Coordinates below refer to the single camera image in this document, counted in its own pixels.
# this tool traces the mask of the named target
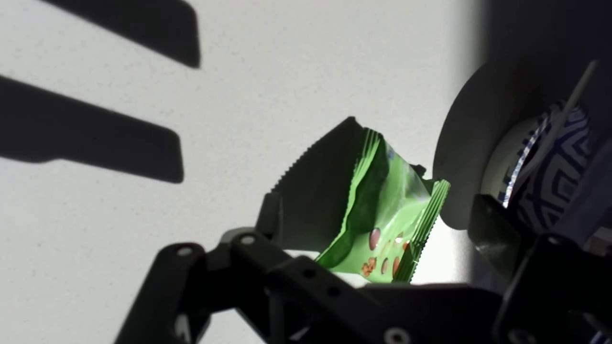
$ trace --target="tabletop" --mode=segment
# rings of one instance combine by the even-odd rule
[[[111,343],[158,250],[180,241],[210,250],[224,231],[253,225],[263,195],[347,116],[431,176],[446,114],[479,66],[472,0],[181,2],[194,14],[197,48],[183,55],[137,44],[62,2],[6,0],[0,9],[0,84],[96,109],[69,115],[58,105],[33,117],[44,123],[35,131],[4,128],[23,139],[0,140],[14,153],[0,154],[7,343]],[[4,97],[24,116],[37,106]],[[101,119],[110,111],[118,124]],[[95,135],[105,125],[153,128],[144,134],[151,146],[124,152],[119,138],[116,155],[97,161],[88,149],[105,138],[72,127],[94,117]],[[159,146],[164,135],[178,158]],[[17,146],[47,152],[57,140],[68,153],[29,159]],[[115,159],[129,153],[178,166]],[[465,281],[468,261],[465,232],[438,220],[415,282]],[[261,340],[230,311],[213,317],[204,342]]]

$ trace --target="snack packet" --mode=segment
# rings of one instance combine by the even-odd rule
[[[380,133],[363,135],[340,233],[316,261],[371,282],[409,282],[450,184],[422,179]]]

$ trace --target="white table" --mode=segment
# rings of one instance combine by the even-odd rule
[[[45,2],[2,2],[0,75],[174,130],[185,170],[172,184],[0,158],[3,342],[111,343],[159,249],[210,250],[254,224],[264,193],[347,116],[430,170],[479,65],[477,1],[190,3],[199,69]],[[468,247],[439,220],[415,282],[465,281]],[[260,339],[226,312],[205,342]]]

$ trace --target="green snack bag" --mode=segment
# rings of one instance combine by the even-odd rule
[[[371,282],[410,282],[450,184],[422,179],[380,133],[363,135],[340,234],[316,260]]]

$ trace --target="white backdrop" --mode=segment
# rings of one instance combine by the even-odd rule
[[[199,69],[45,2],[2,2],[0,75],[174,130],[185,169],[171,184],[0,158],[3,342],[112,342],[160,248],[212,249],[254,224],[264,193],[347,116],[430,176],[446,113],[478,67],[477,1],[190,3]],[[416,282],[466,280],[467,252],[439,220]],[[226,312],[204,342],[260,339]]]

